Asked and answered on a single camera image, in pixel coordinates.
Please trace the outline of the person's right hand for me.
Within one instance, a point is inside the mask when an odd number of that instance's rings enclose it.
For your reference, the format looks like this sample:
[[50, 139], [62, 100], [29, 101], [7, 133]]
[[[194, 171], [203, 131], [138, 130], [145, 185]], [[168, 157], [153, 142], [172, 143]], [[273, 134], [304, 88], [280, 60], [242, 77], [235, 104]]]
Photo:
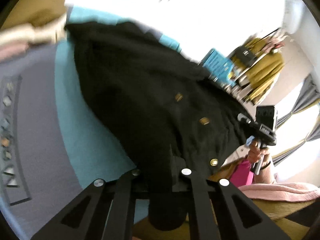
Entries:
[[247, 159], [251, 164], [257, 163], [262, 159], [262, 166], [265, 166], [270, 162], [269, 148], [260, 149], [258, 147], [258, 142], [254, 139], [249, 145]]

